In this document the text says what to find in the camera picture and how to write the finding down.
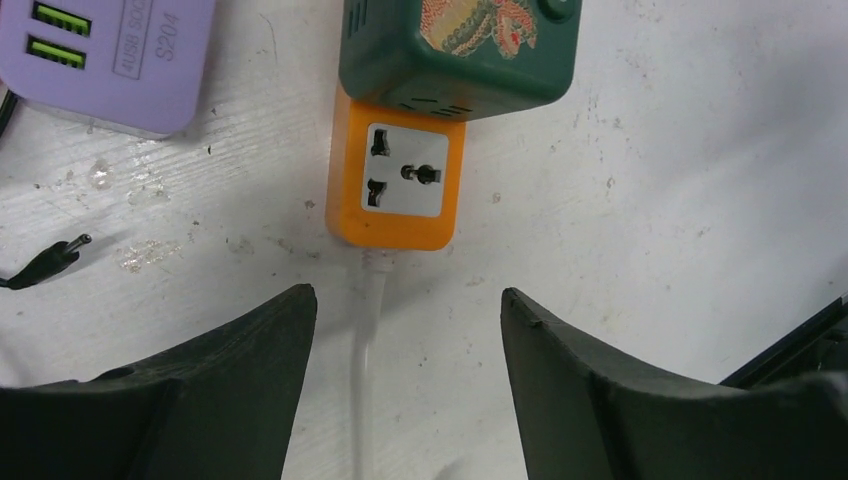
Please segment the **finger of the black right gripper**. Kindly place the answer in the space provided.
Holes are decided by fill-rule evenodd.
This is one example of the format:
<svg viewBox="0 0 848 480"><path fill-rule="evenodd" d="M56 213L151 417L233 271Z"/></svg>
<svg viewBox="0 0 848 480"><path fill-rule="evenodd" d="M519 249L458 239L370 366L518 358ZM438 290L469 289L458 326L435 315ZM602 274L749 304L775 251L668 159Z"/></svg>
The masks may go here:
<svg viewBox="0 0 848 480"><path fill-rule="evenodd" d="M819 371L847 371L847 295L755 356L720 385L756 388Z"/></svg>

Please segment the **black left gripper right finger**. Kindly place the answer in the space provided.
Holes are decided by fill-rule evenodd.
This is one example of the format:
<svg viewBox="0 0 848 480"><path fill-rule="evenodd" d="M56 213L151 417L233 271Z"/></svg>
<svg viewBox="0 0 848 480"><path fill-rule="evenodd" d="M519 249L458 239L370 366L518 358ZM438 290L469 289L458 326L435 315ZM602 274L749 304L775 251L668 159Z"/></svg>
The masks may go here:
<svg viewBox="0 0 848 480"><path fill-rule="evenodd" d="M532 479L847 475L847 371L732 388L642 361L515 288L500 318Z"/></svg>

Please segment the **orange power strip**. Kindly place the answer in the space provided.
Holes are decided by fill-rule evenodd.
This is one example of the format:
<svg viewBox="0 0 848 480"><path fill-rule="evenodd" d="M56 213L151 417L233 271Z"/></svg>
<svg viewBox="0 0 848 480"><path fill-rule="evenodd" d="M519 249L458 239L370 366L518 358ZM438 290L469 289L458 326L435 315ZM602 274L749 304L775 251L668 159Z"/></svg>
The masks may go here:
<svg viewBox="0 0 848 480"><path fill-rule="evenodd" d="M362 248L436 251L452 240L466 126L335 94L325 223Z"/></svg>

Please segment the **green cube socket adapter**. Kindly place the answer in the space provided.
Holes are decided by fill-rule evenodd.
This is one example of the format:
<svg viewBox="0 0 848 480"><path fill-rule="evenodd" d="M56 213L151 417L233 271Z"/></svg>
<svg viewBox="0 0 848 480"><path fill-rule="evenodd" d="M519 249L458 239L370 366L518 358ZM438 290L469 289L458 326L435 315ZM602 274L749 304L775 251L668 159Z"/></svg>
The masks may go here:
<svg viewBox="0 0 848 480"><path fill-rule="evenodd" d="M339 80L359 102L466 122L571 86L579 0L345 0Z"/></svg>

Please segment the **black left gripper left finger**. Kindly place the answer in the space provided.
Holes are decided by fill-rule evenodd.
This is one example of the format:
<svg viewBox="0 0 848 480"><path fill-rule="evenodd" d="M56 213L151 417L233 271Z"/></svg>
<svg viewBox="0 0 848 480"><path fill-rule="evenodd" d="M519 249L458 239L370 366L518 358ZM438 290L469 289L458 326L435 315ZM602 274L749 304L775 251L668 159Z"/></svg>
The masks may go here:
<svg viewBox="0 0 848 480"><path fill-rule="evenodd" d="M317 319L309 284L80 382L1 391L5 479L277 479Z"/></svg>

